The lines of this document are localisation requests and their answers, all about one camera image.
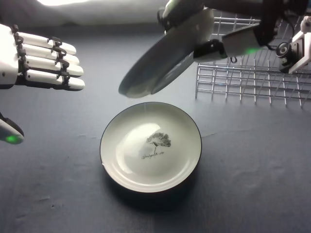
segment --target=gray table surface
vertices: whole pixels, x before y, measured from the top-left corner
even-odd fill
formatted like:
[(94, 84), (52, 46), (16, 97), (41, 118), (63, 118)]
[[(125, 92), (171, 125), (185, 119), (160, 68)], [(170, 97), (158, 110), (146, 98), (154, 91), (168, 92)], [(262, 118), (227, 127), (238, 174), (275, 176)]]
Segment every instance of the gray table surface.
[[(255, 105), (252, 98), (211, 100), (207, 93), (196, 100), (195, 65), (160, 93), (130, 100), (118, 94), (118, 85), (159, 35), (65, 31), (52, 32), (77, 47), (85, 90), (16, 86), (0, 92), (1, 112), (26, 133), (21, 145), (0, 144), (0, 232), (311, 232), (308, 109), (268, 100)], [(109, 121), (145, 101), (186, 111), (203, 142), (197, 171), (157, 199), (120, 189), (99, 158)]]

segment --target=ceramic plate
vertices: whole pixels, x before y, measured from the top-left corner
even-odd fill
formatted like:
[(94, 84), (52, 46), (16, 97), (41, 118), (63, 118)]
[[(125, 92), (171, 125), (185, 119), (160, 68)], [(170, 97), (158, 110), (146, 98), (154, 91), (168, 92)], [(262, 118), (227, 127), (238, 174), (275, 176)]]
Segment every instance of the ceramic plate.
[(101, 140), (102, 164), (121, 186), (161, 192), (183, 182), (201, 156), (201, 136), (192, 118), (166, 103), (148, 102), (119, 113)]
[(141, 98), (162, 90), (193, 63), (192, 52), (210, 39), (213, 28), (214, 13), (205, 9), (170, 29), (126, 74), (119, 93)]

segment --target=green led light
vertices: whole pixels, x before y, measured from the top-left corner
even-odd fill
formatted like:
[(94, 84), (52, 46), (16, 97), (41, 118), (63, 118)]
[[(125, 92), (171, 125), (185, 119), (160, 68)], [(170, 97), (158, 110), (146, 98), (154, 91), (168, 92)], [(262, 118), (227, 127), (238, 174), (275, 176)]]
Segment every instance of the green led light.
[(20, 143), (20, 138), (15, 135), (11, 135), (11, 136), (6, 137), (5, 141), (11, 144), (18, 144)]
[(247, 49), (246, 50), (246, 54), (251, 54), (251, 53), (257, 52), (258, 50), (260, 50), (260, 49), (258, 49), (258, 48), (256, 48), (256, 49)]

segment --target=metal wire basket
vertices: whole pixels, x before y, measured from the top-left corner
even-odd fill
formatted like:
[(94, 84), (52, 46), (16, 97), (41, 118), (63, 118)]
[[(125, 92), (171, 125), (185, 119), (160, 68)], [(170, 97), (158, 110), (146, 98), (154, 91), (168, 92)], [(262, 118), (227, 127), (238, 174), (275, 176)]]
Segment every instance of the metal wire basket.
[[(294, 33), (300, 30), (300, 22), (303, 17), (291, 18), (294, 25)], [(225, 15), (222, 12), (215, 13), (215, 26), (212, 39), (220, 39), (221, 36), (246, 25), (259, 22), (258, 19), (243, 16)], [(276, 39), (270, 44), (276, 46), (282, 41), (289, 41), (292, 37), (292, 29), (288, 23), (279, 22)], [(311, 68), (306, 66), (304, 70), (289, 75), (279, 72), (279, 59), (275, 51), (262, 49), (250, 55), (237, 58), (237, 63), (224, 59), (213, 63), (199, 63), (195, 97), (198, 92), (209, 92), (211, 97), (217, 93), (229, 96), (239, 96), (240, 101), (246, 97), (252, 97), (258, 101), (283, 99), (285, 105), (289, 102), (298, 102), (302, 107), (311, 100)]]

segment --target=tree print on plate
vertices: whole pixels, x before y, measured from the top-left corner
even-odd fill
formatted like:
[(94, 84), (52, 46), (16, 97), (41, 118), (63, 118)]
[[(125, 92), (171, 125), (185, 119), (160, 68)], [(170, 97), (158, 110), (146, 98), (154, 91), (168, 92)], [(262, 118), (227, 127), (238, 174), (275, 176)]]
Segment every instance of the tree print on plate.
[(142, 159), (145, 159), (145, 158), (152, 158), (158, 154), (164, 154), (164, 152), (159, 152), (157, 153), (156, 152), (156, 148), (157, 147), (171, 147), (171, 141), (169, 139), (169, 136), (164, 133), (154, 133), (153, 135), (151, 135), (150, 137), (147, 138), (147, 143), (149, 144), (153, 144), (155, 146), (155, 151), (153, 154), (150, 154), (150, 155), (144, 155), (142, 157)]

